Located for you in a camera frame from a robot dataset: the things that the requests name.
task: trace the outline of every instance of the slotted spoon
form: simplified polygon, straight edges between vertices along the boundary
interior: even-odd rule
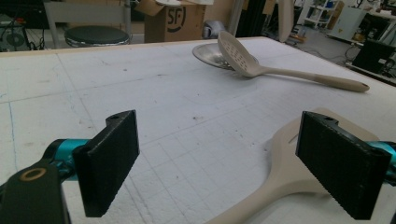
[[[311,80],[347,91],[364,92],[370,89],[370,87],[364,83],[347,78],[330,77],[295,70],[261,66],[254,61],[252,56],[248,53],[248,50],[245,49],[245,47],[235,37],[233,37],[233,35],[225,31],[221,31],[219,33],[218,44],[225,60],[236,72],[244,77],[257,77],[260,75],[274,74]]]

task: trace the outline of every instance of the white table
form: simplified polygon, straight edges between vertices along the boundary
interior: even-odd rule
[[[53,140],[92,138],[105,118],[135,109],[141,154],[129,177],[102,218],[86,218],[78,183],[64,182],[73,222],[203,223],[265,181],[272,135],[304,110],[327,107],[396,141],[393,87],[266,38],[242,40],[261,64],[354,78],[371,89],[246,79],[192,55],[209,42],[0,54],[0,183],[38,161]],[[395,196],[383,188],[375,223],[389,223]],[[261,222],[356,221],[333,199],[297,194],[252,221]]]

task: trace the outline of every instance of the metal spoon head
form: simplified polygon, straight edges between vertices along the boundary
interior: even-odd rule
[[[255,71],[260,70],[248,50],[230,33],[221,31],[218,37],[219,49],[227,63],[244,77],[256,77]]]

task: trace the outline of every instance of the office chair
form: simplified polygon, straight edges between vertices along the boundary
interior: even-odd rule
[[[125,24],[125,32],[102,25],[85,25],[70,28],[64,32],[64,38],[71,47],[125,45],[131,41],[131,3],[129,0],[125,1],[124,6],[86,5],[52,2],[50,0],[43,0],[43,3],[56,49],[59,49],[61,44],[55,22]]]

